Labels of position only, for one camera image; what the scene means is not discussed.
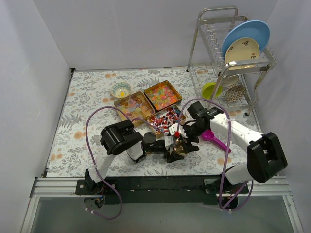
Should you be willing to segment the magenta plastic scoop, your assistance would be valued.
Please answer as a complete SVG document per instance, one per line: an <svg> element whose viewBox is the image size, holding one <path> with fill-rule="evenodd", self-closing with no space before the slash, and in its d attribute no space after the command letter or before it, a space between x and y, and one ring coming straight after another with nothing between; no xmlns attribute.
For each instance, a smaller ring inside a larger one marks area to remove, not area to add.
<svg viewBox="0 0 311 233"><path fill-rule="evenodd" d="M212 130L206 130L203 134L201 134L201 137L205 141L210 141L211 143L218 146L223 151L226 151L228 146L223 143L220 139L218 139Z"/></svg>

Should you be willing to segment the gold round tin lid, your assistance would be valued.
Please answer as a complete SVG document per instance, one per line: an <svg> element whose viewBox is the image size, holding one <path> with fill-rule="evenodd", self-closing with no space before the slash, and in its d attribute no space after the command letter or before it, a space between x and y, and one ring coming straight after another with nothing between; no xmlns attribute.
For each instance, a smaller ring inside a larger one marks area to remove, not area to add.
<svg viewBox="0 0 311 233"><path fill-rule="evenodd" d="M173 144L173 149L177 154L184 155L187 154L186 144L182 139L176 139Z"/></svg>

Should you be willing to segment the tin of lollipops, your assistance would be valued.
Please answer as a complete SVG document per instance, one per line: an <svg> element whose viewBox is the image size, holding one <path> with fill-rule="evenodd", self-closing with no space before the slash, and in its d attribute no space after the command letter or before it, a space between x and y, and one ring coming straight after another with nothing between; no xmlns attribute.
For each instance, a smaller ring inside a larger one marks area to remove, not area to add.
<svg viewBox="0 0 311 233"><path fill-rule="evenodd" d="M156 135L156 138L163 136L163 132L168 132L169 127L177 123L179 120L181 110L177 105L173 104L147 118L147 122L151 124L156 129L150 127L151 131Z"/></svg>

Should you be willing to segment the tin of jelly candies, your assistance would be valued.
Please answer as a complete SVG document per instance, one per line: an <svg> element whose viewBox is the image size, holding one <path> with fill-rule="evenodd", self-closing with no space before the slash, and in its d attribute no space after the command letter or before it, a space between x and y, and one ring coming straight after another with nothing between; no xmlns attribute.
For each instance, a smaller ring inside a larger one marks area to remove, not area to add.
<svg viewBox="0 0 311 233"><path fill-rule="evenodd" d="M123 111L130 120L134 118L146 120L155 113L154 108L141 91L114 102L114 106Z"/></svg>

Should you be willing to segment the tin of star candies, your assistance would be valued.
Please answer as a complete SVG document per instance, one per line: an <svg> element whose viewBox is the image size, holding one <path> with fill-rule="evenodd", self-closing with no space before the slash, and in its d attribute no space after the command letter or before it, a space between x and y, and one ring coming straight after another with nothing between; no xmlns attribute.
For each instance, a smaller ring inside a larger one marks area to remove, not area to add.
<svg viewBox="0 0 311 233"><path fill-rule="evenodd" d="M178 105L182 101L182 96L176 91L176 89L168 80L165 80L148 89L145 89L143 92L152 107L157 112L173 104Z"/></svg>

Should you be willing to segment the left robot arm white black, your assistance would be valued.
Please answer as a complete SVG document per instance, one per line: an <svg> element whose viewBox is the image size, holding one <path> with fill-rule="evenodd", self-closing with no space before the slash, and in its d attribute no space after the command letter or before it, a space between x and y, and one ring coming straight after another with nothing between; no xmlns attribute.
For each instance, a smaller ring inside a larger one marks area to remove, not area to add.
<svg viewBox="0 0 311 233"><path fill-rule="evenodd" d="M91 155L94 167L85 173L87 189L92 194L99 194L103 190L108 169L115 157L123 152L136 163L144 160L148 153L162 153L168 163L184 159L174 150L175 142L168 133L162 140L157 140L152 132L142 135L129 120L105 127L101 131L100 153L96 157Z"/></svg>

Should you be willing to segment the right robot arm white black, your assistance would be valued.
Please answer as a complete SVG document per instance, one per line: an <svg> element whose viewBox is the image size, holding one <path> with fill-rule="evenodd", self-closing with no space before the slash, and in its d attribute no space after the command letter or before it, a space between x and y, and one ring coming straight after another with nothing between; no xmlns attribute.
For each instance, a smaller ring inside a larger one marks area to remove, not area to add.
<svg viewBox="0 0 311 233"><path fill-rule="evenodd" d="M233 192L238 185L249 181L265 183L288 165L278 136L272 132L263 134L231 120L229 113L220 107L204 108L197 101L187 108L194 120L183 125L188 139L196 139L211 130L226 135L247 154L247 162L232 166L221 177L205 186L209 191Z"/></svg>

